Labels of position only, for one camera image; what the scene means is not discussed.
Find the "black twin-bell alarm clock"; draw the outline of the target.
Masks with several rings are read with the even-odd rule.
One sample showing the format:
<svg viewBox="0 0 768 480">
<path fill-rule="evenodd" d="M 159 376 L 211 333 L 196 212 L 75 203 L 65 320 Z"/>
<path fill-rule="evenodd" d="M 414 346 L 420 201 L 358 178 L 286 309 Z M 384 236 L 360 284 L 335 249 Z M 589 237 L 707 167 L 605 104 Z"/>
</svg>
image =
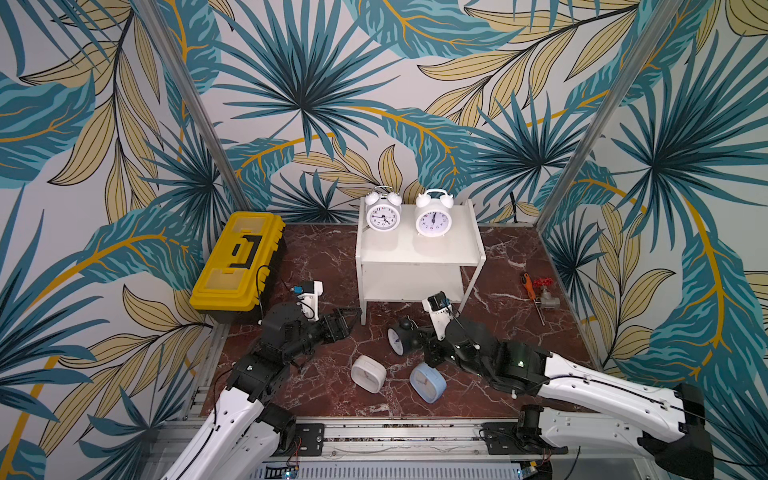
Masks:
<svg viewBox="0 0 768 480">
<path fill-rule="evenodd" d="M 391 325 L 387 330 L 389 345 L 398 356 L 406 356 L 413 351 L 415 335 L 415 324 L 408 317 Z"/>
</svg>

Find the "white metal twin-bell clock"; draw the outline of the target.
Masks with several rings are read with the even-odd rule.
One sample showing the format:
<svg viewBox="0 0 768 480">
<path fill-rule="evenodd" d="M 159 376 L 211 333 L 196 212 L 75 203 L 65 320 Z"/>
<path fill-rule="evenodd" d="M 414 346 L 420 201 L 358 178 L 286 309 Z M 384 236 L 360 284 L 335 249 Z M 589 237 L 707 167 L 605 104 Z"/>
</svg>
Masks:
<svg viewBox="0 0 768 480">
<path fill-rule="evenodd" d="M 365 221 L 377 232 L 391 232 L 401 222 L 403 200 L 399 193 L 372 191 L 364 197 Z"/>
</svg>

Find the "white plastic twin-bell clock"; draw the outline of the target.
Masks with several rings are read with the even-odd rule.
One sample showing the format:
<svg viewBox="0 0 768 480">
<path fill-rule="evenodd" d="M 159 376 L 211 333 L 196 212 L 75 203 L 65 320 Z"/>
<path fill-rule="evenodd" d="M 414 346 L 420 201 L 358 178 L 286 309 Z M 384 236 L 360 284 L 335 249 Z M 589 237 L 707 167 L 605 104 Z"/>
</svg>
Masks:
<svg viewBox="0 0 768 480">
<path fill-rule="evenodd" d="M 444 189 L 427 189 L 415 200 L 415 228 L 419 235 L 437 238 L 453 226 L 454 196 Z"/>
</svg>

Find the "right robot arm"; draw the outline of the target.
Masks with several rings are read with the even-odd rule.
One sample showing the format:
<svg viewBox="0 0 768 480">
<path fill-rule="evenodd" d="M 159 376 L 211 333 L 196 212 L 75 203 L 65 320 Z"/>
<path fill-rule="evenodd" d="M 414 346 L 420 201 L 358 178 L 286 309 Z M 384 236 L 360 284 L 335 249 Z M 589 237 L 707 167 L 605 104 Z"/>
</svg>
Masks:
<svg viewBox="0 0 768 480">
<path fill-rule="evenodd" d="M 428 366 L 450 362 L 499 392 L 582 408 L 580 414 L 568 414 L 524 407 L 513 436 L 525 452 L 599 446 L 651 458 L 664 471 L 687 479 L 714 476 L 704 395 L 693 385 L 633 383 L 540 347 L 500 340 L 485 325 L 465 319 L 434 329 L 405 318 L 389 328 L 388 341 L 399 356 L 420 351 Z"/>
</svg>

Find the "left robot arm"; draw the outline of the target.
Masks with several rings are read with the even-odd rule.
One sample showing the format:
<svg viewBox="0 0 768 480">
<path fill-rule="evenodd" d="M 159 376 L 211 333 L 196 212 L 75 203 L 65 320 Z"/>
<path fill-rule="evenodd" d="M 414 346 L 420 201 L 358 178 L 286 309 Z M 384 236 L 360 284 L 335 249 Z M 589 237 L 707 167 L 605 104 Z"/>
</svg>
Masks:
<svg viewBox="0 0 768 480">
<path fill-rule="evenodd" d="M 359 308 L 337 308 L 311 320 L 304 305 L 281 303 L 262 320 L 254 349 L 236 362 L 213 410 L 164 479 L 246 479 L 275 453 L 294 446 L 296 419 L 273 403 L 300 357 L 348 338 Z"/>
</svg>

